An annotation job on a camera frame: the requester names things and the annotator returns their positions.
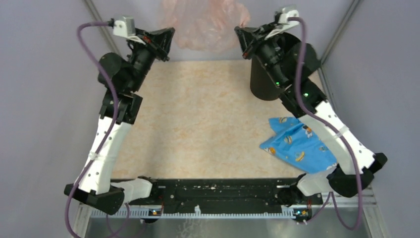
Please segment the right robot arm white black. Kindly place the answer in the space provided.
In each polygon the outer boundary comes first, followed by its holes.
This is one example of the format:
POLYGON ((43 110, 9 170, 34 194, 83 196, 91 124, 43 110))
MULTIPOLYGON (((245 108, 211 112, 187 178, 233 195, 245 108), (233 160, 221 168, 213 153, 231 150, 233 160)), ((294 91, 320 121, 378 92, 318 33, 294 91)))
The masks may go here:
POLYGON ((304 204, 317 193, 353 197, 362 193, 375 174, 387 163, 383 153, 367 149, 338 117, 322 90, 310 80, 320 66, 317 53, 304 38, 286 32, 272 36, 272 25, 234 28, 242 56, 256 60, 279 92, 282 105, 298 125, 293 131, 303 138, 284 140, 280 147, 290 150, 290 162, 313 161, 315 166, 291 186, 290 197, 304 204))

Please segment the translucent pink trash bag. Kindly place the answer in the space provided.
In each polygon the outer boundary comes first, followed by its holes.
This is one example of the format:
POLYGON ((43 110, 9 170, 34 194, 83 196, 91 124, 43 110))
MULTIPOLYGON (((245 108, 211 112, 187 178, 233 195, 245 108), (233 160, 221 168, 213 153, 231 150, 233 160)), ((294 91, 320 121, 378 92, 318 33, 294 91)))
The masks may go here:
POLYGON ((221 53, 236 47, 234 28, 251 20, 248 9, 237 0, 162 0, 160 25, 175 29, 181 49, 221 53))

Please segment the black plastic trash bin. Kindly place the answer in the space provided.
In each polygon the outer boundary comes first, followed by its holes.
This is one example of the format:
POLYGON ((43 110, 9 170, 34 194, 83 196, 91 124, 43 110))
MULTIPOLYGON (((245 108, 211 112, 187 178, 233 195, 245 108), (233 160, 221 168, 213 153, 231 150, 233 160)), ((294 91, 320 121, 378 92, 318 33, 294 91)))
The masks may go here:
POLYGON ((250 90, 256 98, 264 101, 277 100, 280 93, 283 92, 281 88, 274 86, 271 78, 256 57, 251 59, 250 90))

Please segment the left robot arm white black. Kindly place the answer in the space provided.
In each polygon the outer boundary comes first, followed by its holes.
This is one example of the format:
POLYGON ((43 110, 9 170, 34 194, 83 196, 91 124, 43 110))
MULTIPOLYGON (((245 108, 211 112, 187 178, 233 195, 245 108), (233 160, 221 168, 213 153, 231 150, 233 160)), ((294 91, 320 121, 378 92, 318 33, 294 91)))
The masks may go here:
POLYGON ((147 205, 158 201, 159 192, 145 177, 112 182, 111 174, 120 147, 136 121, 142 97, 137 91, 155 60, 168 61, 175 29, 135 30, 139 41, 127 40, 131 54, 122 57, 109 52, 96 63, 98 82, 106 87, 99 111, 97 134, 81 175, 64 193, 108 215, 123 205, 141 199, 147 205))

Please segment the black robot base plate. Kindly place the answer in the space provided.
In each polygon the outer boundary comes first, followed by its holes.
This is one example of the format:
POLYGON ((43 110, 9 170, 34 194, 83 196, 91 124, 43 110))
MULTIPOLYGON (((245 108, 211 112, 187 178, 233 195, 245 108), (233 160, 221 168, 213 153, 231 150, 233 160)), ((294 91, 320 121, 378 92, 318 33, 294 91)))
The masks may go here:
POLYGON ((295 178, 154 179, 150 196, 131 204, 162 206, 165 214, 193 213, 198 206, 204 214, 251 215, 323 203, 320 194, 303 196, 296 182, 295 178))

